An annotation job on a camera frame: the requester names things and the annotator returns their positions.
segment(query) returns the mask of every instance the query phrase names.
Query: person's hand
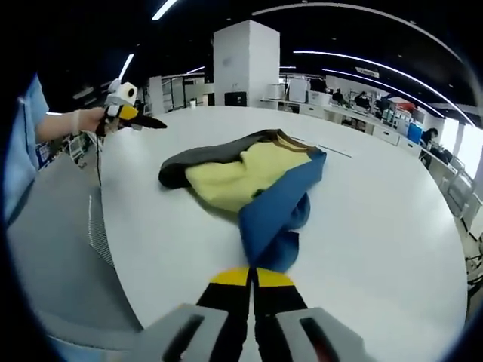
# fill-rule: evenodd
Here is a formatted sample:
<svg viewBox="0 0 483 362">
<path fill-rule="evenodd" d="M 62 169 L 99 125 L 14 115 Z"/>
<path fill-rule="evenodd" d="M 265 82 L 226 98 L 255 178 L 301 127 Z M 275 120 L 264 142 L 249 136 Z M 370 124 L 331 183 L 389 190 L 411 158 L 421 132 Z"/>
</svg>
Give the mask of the person's hand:
<svg viewBox="0 0 483 362">
<path fill-rule="evenodd" d="M 81 109 L 78 128 L 79 130 L 89 130 L 95 132 L 100 120 L 104 117 L 104 108 L 95 107 L 91 109 Z"/>
</svg>

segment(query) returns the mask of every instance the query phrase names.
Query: person's arm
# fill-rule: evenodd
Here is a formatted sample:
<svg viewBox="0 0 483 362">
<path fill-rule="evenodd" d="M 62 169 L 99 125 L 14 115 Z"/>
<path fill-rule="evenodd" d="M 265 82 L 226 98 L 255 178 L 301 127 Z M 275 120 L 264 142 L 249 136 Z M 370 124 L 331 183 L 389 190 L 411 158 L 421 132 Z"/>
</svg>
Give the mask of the person's arm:
<svg viewBox="0 0 483 362">
<path fill-rule="evenodd" d="M 97 125 L 104 116 L 104 109 L 100 107 L 79 110 L 78 130 L 96 131 Z M 63 115 L 46 115 L 35 128 L 37 142 L 43 143 L 71 134 L 74 131 L 74 112 Z"/>
</svg>

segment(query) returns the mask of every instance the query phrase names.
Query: ceiling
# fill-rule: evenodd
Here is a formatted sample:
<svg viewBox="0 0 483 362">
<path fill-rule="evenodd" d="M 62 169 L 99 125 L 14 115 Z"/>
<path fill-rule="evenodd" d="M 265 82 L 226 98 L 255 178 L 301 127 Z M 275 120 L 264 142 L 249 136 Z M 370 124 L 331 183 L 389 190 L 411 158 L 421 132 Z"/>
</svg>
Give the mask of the ceiling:
<svg viewBox="0 0 483 362">
<path fill-rule="evenodd" d="M 483 53 L 473 46 L 474 41 L 481 42 L 475 39 L 477 16 L 461 2 L 343 2 L 411 21 L 443 41 L 460 60 L 418 30 L 367 10 L 308 7 L 313 2 L 294 0 L 179 0 L 160 20 L 152 21 L 163 2 L 87 0 L 48 8 L 51 21 L 42 30 L 38 49 L 42 60 L 39 76 L 51 108 L 63 112 L 79 106 L 72 95 L 84 87 L 98 89 L 114 79 L 130 53 L 134 58 L 125 80 L 136 85 L 144 84 L 149 76 L 180 74 L 200 66 L 207 66 L 209 77 L 213 33 L 246 19 L 280 32 L 281 65 L 296 66 L 298 72 L 323 75 L 321 69 L 329 68 L 356 73 L 355 66 L 361 66 L 377 70 L 379 81 L 423 102 L 444 102 L 419 84 L 382 67 L 293 51 L 348 54 L 412 75 L 454 103 L 483 106 L 481 90 L 475 90 L 483 79 Z M 290 4 L 302 7 L 253 15 Z M 472 117 L 481 124 L 479 117 Z"/>
</svg>

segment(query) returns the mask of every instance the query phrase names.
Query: white round table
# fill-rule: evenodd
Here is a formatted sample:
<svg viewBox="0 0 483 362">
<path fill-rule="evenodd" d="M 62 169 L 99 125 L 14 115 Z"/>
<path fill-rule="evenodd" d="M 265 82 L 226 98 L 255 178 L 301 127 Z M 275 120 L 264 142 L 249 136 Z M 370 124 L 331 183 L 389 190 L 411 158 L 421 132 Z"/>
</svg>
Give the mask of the white round table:
<svg viewBox="0 0 483 362">
<path fill-rule="evenodd" d="M 236 225 L 210 215 L 187 190 L 160 186 L 163 161 L 281 128 L 328 153 L 288 271 L 306 304 L 357 332 L 378 360 L 434 361 L 451 347 L 466 314 L 463 248 L 416 158 L 338 124 L 268 109 L 199 107 L 160 119 L 167 130 L 121 130 L 102 154 L 109 248 L 144 327 L 181 303 L 196 304 L 217 273 L 246 265 Z"/>
</svg>

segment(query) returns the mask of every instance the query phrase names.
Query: window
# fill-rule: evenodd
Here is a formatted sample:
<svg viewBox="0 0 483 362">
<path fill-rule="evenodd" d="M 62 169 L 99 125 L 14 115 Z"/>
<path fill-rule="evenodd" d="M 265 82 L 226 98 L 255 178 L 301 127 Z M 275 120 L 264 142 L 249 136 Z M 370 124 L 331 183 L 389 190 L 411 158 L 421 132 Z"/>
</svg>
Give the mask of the window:
<svg viewBox="0 0 483 362">
<path fill-rule="evenodd" d="M 454 145 L 456 144 L 456 135 L 458 133 L 458 127 L 460 123 L 453 118 L 446 118 L 445 125 L 443 127 L 443 134 L 441 135 L 441 145 L 448 151 L 453 153 Z"/>
<path fill-rule="evenodd" d="M 463 139 L 457 157 L 465 164 L 465 171 L 473 179 L 480 163 L 482 147 L 483 130 L 469 124 L 466 125 L 463 129 Z"/>
</svg>

